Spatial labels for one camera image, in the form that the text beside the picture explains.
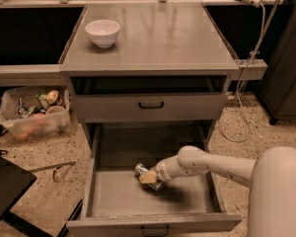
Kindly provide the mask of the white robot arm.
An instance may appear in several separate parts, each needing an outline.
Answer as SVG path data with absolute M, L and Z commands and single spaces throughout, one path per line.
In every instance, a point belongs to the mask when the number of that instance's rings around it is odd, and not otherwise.
M 295 148 L 274 147 L 258 159 L 247 159 L 188 145 L 150 169 L 137 164 L 134 172 L 156 191 L 175 178 L 217 174 L 250 189 L 248 237 L 296 237 Z

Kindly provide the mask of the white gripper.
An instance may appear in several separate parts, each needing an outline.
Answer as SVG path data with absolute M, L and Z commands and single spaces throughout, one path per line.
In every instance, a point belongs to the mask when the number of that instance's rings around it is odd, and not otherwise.
M 156 184 L 158 178 L 161 182 L 168 182 L 172 179 L 182 177 L 185 173 L 177 156 L 160 161 L 156 165 L 155 170 L 156 173 L 154 171 L 148 171 L 141 174 L 139 181 L 142 184 Z

